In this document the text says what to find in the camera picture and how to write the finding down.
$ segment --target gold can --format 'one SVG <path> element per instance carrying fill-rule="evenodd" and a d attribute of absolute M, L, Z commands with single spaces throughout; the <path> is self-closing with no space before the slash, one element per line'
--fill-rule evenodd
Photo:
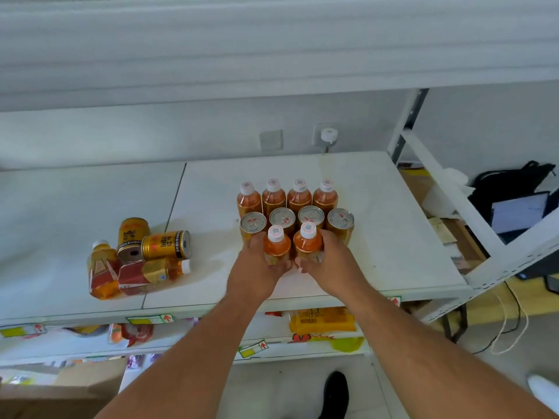
<path fill-rule="evenodd" d="M 163 257 L 190 259 L 192 252 L 190 232 L 173 231 L 148 235 L 141 242 L 141 251 L 145 260 Z"/>
<path fill-rule="evenodd" d="M 297 215 L 297 225 L 301 228 L 303 222 L 312 222 L 316 225 L 316 230 L 322 229 L 324 225 L 324 212 L 316 205 L 308 205 L 299 210 Z"/>
<path fill-rule="evenodd" d="M 283 233 L 293 238 L 295 235 L 295 213 L 287 207 L 279 207 L 270 213 L 270 225 L 279 225 L 283 228 Z"/>
<path fill-rule="evenodd" d="M 345 245 L 349 244 L 354 227 L 355 218 L 346 209 L 337 208 L 328 213 L 326 229 L 335 233 Z"/>
<path fill-rule="evenodd" d="M 123 263 L 142 260 L 141 242 L 149 235 L 149 225 L 140 217 L 124 219 L 118 229 L 118 258 Z"/>
<path fill-rule="evenodd" d="M 248 241 L 258 232 L 266 229 L 266 216 L 260 212 L 248 212 L 241 218 L 240 231 L 243 241 Z"/>

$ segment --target person's right hand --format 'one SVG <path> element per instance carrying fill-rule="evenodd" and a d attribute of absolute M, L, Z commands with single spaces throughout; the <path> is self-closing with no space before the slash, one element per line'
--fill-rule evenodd
<path fill-rule="evenodd" d="M 325 292 L 347 303 L 352 293 L 369 284 L 350 249 L 332 232 L 320 230 L 320 233 L 324 241 L 322 263 L 296 258 L 295 264 L 309 273 Z"/>

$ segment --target shoe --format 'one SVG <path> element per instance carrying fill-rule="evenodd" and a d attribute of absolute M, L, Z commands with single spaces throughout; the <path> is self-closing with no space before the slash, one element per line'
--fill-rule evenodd
<path fill-rule="evenodd" d="M 324 385 L 324 405 L 319 419 L 343 419 L 349 405 L 349 389 L 346 376 L 335 371 Z"/>
<path fill-rule="evenodd" d="M 539 375 L 528 376 L 528 386 L 535 398 L 559 415 L 559 386 Z"/>

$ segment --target white shoe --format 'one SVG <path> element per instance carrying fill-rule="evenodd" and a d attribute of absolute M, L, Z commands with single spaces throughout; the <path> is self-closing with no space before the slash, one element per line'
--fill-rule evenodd
<path fill-rule="evenodd" d="M 539 375 L 530 375 L 528 386 L 535 398 L 559 415 L 559 386 Z"/>

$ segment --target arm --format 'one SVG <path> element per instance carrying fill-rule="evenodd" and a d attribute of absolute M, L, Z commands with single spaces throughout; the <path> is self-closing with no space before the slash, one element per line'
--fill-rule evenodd
<path fill-rule="evenodd" d="M 557 416 L 534 397 L 373 289 L 353 254 L 322 231 L 323 263 L 296 263 L 355 316 L 412 419 Z"/>
<path fill-rule="evenodd" d="M 261 233 L 244 245 L 229 275 L 227 292 L 212 311 L 117 395 L 97 419 L 216 416 L 248 324 L 291 267 L 285 262 L 268 266 L 263 238 Z"/>

